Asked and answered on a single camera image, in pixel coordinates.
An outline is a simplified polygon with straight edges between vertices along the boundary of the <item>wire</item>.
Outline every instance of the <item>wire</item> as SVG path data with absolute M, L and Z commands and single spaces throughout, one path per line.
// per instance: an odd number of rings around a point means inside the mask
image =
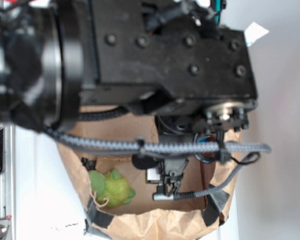
M 83 151 L 86 148 L 98 149 L 98 150 L 110 150 L 110 151 L 136 151 L 139 154 L 156 153 L 163 155 L 183 155 L 183 154 L 195 154 L 195 153 L 214 153 L 219 151 L 219 145 L 217 142 L 201 142 L 201 143 L 145 143 L 142 147 L 138 142 L 131 141 L 113 141 L 92 139 L 86 137 L 79 137 L 64 132 L 58 132 L 50 127 L 44 126 L 43 131 L 55 139 L 56 141 L 63 143 L 67 146 L 77 146 Z M 271 148 L 262 143 L 234 143 L 227 142 L 225 147 L 230 152 L 266 152 L 270 153 Z
M 129 111 L 122 106 L 108 111 L 81 112 L 78 120 L 82 122 L 103 121 L 121 117 L 126 115 L 128 112 Z
M 202 191 L 181 192 L 174 196 L 174 200 L 194 199 L 194 198 L 200 198 L 200 197 L 204 197 L 204 196 L 207 196 L 210 194 L 214 194 L 214 193 L 222 190 L 223 188 L 225 188 L 232 181 L 232 179 L 236 176 L 236 174 L 239 172 L 239 170 L 243 167 L 243 164 L 255 163 L 259 159 L 260 159 L 259 152 L 251 152 L 241 162 L 239 162 L 241 164 L 237 165 L 232 170 L 232 172 L 227 177 L 227 179 L 219 186 L 211 187 L 211 188 L 208 188 L 208 189 L 205 189 Z

